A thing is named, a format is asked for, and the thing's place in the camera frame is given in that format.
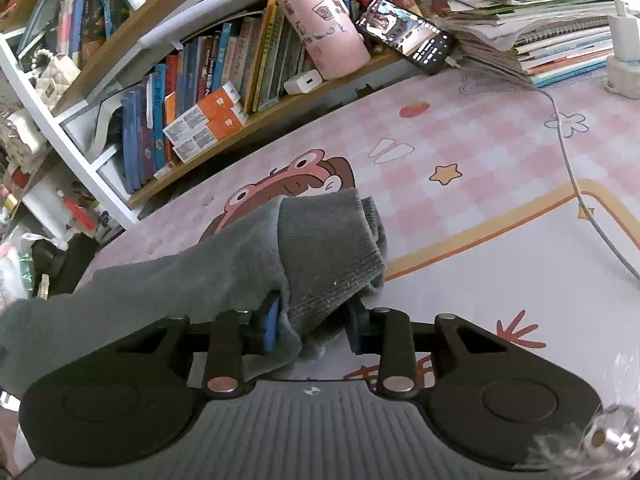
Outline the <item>lower orange white box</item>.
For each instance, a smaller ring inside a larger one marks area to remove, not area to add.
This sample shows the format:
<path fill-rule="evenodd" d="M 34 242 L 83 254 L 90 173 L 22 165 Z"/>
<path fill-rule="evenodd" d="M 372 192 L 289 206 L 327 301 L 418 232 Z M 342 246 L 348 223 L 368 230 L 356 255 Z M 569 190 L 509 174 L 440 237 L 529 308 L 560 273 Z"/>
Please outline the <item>lower orange white box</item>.
<path fill-rule="evenodd" d="M 247 118 L 239 104 L 223 108 L 212 118 L 207 118 L 198 106 L 194 106 L 169 124 L 164 133 L 178 159 L 188 162 L 206 148 L 240 131 Z"/>

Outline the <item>white quilted handbag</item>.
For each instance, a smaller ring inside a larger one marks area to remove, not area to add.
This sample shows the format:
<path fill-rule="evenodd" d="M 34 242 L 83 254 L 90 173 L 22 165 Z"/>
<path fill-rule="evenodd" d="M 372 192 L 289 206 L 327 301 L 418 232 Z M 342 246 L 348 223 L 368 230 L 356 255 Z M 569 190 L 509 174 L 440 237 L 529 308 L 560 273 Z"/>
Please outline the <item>white quilted handbag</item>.
<path fill-rule="evenodd" d="M 35 90 L 48 110 L 53 110 L 80 74 L 80 69 L 66 54 L 39 49 L 32 56 L 33 70 L 41 60 L 47 61 L 47 64 L 36 80 Z"/>

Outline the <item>white charger adapter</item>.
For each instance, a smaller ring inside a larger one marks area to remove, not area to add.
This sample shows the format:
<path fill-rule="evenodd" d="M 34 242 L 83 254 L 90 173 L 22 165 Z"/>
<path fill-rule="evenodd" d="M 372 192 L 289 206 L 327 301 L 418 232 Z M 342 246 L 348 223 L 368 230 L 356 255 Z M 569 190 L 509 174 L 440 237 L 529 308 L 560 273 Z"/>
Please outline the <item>white charger adapter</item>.
<path fill-rule="evenodd" d="M 323 79 L 318 70 L 307 70 L 285 81 L 283 88 L 289 96 L 298 96 L 314 91 L 322 82 Z"/>

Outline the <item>grey knit sweater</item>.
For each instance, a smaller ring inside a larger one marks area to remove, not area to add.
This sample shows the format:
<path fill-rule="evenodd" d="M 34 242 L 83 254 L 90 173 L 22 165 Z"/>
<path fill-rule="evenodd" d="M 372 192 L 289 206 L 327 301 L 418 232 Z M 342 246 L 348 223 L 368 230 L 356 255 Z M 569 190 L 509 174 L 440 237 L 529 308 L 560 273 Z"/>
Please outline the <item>grey knit sweater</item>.
<path fill-rule="evenodd" d="M 374 200 L 354 188 L 274 198 L 177 255 L 97 270 L 72 294 L 10 304 L 1 387 L 20 398 L 44 375 L 168 315 L 205 323 L 255 311 L 277 292 L 276 350 L 245 361 L 249 378 L 273 372 L 344 302 L 382 288 L 386 247 Z"/>

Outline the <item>stack of notebooks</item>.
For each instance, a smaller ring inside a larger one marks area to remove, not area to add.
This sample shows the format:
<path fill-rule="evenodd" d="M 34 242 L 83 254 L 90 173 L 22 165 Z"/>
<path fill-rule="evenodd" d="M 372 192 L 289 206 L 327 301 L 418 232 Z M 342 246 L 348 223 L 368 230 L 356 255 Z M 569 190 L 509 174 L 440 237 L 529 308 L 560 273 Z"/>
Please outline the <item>stack of notebooks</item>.
<path fill-rule="evenodd" d="M 615 1 L 447 0 L 437 24 L 463 65 L 544 88 L 606 65 Z"/>

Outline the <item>white wooden bookshelf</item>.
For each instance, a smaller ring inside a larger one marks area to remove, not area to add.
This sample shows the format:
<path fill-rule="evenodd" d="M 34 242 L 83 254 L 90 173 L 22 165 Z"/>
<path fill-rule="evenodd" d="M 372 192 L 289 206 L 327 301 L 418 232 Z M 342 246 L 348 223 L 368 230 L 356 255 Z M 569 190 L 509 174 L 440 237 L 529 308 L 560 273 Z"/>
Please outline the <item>white wooden bookshelf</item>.
<path fill-rule="evenodd" d="M 368 65 L 356 73 L 325 82 L 308 94 L 287 96 L 269 110 L 250 115 L 239 133 L 208 148 L 190 162 L 170 170 L 166 176 L 152 181 L 124 200 L 100 176 L 99 164 L 90 162 L 81 153 L 72 134 L 75 131 L 91 132 L 99 104 L 116 91 L 136 84 L 169 51 L 163 46 L 145 50 L 139 46 L 139 39 L 163 21 L 200 1 L 148 0 L 106 40 L 54 110 L 48 110 L 37 96 L 10 47 L 11 39 L 25 35 L 24 29 L 13 26 L 2 32 L 1 67 L 10 85 L 68 169 L 124 229 L 130 229 L 138 222 L 140 211 L 150 198 L 218 153 L 234 146 L 259 144 L 282 136 L 297 128 L 321 102 L 335 105 L 352 101 L 356 98 L 356 88 L 365 84 L 387 86 L 416 74 L 415 68 L 393 52 L 375 55 Z"/>

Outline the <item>red tassel ornament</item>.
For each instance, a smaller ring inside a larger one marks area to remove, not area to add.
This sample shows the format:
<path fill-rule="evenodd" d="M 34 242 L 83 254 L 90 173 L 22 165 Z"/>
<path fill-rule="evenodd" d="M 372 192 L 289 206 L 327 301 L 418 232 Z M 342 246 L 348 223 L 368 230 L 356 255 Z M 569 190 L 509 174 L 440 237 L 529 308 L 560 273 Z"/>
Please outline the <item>red tassel ornament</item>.
<path fill-rule="evenodd" d="M 72 214 L 72 218 L 79 229 L 87 233 L 93 232 L 96 229 L 98 226 L 98 217 L 91 209 L 88 200 L 81 195 L 65 193 L 62 188 L 58 188 L 56 194 L 58 194 L 58 197 Z"/>

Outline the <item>upper orange white box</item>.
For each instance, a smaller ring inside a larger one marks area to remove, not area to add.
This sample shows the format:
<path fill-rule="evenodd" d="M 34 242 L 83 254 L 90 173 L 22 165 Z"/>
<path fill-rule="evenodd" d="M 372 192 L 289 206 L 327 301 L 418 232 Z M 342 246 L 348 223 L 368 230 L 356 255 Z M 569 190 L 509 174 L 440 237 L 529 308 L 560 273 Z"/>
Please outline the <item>upper orange white box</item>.
<path fill-rule="evenodd" d="M 222 87 L 204 96 L 194 106 L 198 106 L 207 118 L 212 118 L 223 108 L 231 108 L 236 104 L 239 104 L 243 110 L 239 92 L 236 91 L 232 82 L 228 81 Z"/>

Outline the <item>pink cartoon cup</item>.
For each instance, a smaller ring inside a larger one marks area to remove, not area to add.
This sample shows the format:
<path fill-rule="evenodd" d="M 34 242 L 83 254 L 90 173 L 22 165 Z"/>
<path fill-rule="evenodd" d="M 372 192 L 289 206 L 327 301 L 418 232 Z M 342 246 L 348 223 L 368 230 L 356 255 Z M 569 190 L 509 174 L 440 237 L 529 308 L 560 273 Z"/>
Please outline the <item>pink cartoon cup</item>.
<path fill-rule="evenodd" d="M 371 61 L 343 0 L 277 0 L 324 80 L 358 72 Z"/>

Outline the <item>black smartphone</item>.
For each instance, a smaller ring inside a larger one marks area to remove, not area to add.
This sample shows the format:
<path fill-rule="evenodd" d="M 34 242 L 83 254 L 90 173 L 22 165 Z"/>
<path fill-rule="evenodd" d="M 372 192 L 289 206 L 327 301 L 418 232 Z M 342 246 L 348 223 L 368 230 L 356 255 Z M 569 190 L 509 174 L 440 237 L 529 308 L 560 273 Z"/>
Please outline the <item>black smartphone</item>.
<path fill-rule="evenodd" d="M 390 0 L 371 0 L 355 26 L 427 75 L 437 74 L 457 45 L 450 32 Z"/>

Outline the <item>pink cartoon table mat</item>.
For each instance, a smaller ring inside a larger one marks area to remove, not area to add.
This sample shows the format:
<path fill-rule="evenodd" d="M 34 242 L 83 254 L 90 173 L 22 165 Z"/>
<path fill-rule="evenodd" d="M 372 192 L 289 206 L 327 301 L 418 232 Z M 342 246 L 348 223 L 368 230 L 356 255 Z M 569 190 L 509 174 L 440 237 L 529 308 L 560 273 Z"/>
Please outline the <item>pink cartoon table mat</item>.
<path fill-rule="evenodd" d="M 303 126 L 109 244 L 95 269 L 193 245 L 276 170 L 341 157 L 375 200 L 388 278 L 371 306 L 451 312 L 639 401 L 639 105 L 591 74 L 536 93 L 417 76 Z"/>

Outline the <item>white power plug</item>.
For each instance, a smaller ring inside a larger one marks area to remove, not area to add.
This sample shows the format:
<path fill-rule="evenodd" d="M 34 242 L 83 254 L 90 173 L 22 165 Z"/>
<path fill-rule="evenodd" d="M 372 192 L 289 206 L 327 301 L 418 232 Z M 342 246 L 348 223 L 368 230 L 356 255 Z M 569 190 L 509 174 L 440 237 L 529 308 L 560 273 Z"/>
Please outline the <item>white power plug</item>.
<path fill-rule="evenodd" d="M 613 54 L 606 60 L 608 93 L 639 99 L 639 19 L 627 11 L 624 0 L 614 0 L 615 13 L 608 16 Z"/>

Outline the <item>orange white box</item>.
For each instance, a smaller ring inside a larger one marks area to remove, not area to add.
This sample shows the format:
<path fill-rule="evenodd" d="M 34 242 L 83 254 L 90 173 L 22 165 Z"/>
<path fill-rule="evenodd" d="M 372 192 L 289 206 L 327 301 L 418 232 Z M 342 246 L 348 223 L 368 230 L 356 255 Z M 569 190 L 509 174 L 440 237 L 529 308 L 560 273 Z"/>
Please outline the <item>orange white box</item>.
<path fill-rule="evenodd" d="M 232 82 L 228 81 L 222 87 L 204 96 L 194 106 L 198 106 L 207 118 L 212 118 L 223 108 L 231 108 L 236 104 L 239 104 L 243 110 L 239 92 L 236 91 Z"/>
<path fill-rule="evenodd" d="M 188 162 L 206 148 L 240 131 L 247 118 L 239 104 L 223 108 L 212 118 L 207 118 L 198 106 L 194 106 L 169 124 L 164 133 L 178 159 Z"/>

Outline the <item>row of books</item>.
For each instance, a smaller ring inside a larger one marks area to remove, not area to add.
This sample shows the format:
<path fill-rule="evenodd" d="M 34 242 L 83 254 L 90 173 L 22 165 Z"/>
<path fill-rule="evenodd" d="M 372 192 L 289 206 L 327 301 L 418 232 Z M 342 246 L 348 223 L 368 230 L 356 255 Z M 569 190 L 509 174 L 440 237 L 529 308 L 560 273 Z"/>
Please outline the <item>row of books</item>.
<path fill-rule="evenodd" d="M 127 196 L 186 164 L 163 130 L 226 82 L 239 92 L 247 116 L 279 102 L 285 81 L 308 63 L 299 40 L 276 46 L 270 35 L 281 23 L 276 0 L 203 0 L 144 36 L 147 47 L 168 40 L 176 46 L 116 96 Z"/>

